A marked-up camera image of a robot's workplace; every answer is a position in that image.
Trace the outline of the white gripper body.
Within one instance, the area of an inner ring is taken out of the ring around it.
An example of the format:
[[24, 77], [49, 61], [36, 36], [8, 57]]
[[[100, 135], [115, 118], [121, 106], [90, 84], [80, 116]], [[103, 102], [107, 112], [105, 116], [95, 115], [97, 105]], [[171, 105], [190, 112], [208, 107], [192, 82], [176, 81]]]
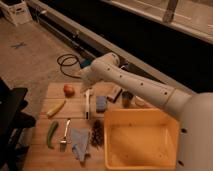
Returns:
[[79, 71], [80, 78], [82, 80], [81, 91], [85, 92], [90, 89], [94, 84], [99, 81], [99, 77], [92, 70], [90, 66], [87, 66]]

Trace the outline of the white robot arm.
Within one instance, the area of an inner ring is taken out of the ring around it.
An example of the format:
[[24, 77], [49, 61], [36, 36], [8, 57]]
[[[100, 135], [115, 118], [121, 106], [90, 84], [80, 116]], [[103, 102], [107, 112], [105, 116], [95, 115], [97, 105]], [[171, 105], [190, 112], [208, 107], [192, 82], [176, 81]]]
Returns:
[[110, 81], [143, 98], [180, 122], [176, 171], [213, 171], [213, 93], [190, 94], [122, 70], [119, 57], [107, 53], [80, 70], [82, 91]]

